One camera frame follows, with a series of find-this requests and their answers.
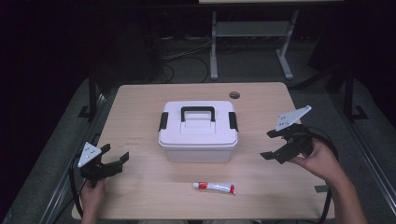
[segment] light wood surface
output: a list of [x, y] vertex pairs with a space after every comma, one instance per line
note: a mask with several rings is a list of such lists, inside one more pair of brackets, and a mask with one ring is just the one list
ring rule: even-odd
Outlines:
[[200, 4], [230, 4], [230, 3], [320, 3], [344, 2], [344, 0], [199, 0]]
[[[239, 99], [229, 93], [237, 91]], [[233, 103], [239, 143], [226, 163], [174, 163], [158, 143], [166, 102], [227, 100]], [[120, 87], [98, 146], [111, 149], [103, 163], [125, 152], [130, 159], [121, 174], [106, 181], [102, 218], [110, 219], [278, 219], [319, 218], [324, 181], [303, 168], [266, 161], [264, 151], [286, 142], [271, 139], [280, 113], [294, 110], [282, 83], [133, 85]], [[193, 182], [232, 182], [236, 194], [194, 189]], [[333, 217], [331, 207], [328, 217]], [[78, 218], [76, 208], [73, 217]]]

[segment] black handle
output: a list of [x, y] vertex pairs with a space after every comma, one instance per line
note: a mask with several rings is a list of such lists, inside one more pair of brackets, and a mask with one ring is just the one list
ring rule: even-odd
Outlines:
[[215, 122], [215, 107], [213, 106], [183, 106], [181, 107], [181, 122], [185, 122], [184, 112], [186, 111], [210, 111], [210, 121]]

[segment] white bracket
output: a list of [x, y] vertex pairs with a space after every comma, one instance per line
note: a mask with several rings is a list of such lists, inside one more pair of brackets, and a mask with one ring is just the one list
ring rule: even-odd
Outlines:
[[81, 168], [82, 166], [87, 164], [89, 161], [93, 160], [101, 153], [102, 150], [100, 148], [94, 147], [88, 142], [85, 143], [84, 149], [82, 149], [81, 157], [79, 158], [78, 161], [78, 168]]
[[308, 113], [308, 111], [310, 111], [311, 109], [312, 109], [312, 107], [310, 105], [307, 105], [306, 107], [291, 111], [289, 113], [279, 114], [279, 117], [277, 119], [277, 124], [275, 127], [275, 131], [278, 132], [282, 129], [289, 127], [295, 121], [297, 121], [302, 116], [304, 116], [306, 113]]

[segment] white box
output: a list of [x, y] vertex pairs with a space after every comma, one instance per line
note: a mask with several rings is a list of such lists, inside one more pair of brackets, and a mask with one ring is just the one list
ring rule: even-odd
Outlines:
[[226, 162], [238, 143], [233, 104], [228, 101], [168, 102], [159, 144], [174, 162]]

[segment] red and white tube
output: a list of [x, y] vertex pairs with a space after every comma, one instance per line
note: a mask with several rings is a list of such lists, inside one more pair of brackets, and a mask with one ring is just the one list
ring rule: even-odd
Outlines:
[[223, 192], [235, 194], [236, 187], [232, 183], [210, 183], [210, 182], [197, 182], [192, 184], [196, 189], [214, 189]]

